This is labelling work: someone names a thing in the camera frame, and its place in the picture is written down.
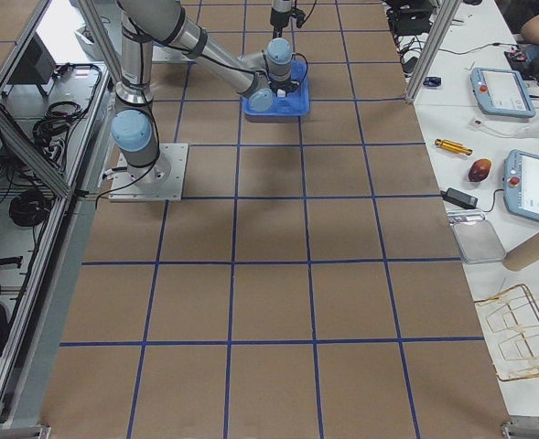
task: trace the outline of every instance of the cardboard tube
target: cardboard tube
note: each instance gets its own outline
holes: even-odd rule
[[[539,261],[539,232],[508,252],[503,265],[518,272],[536,261]]]

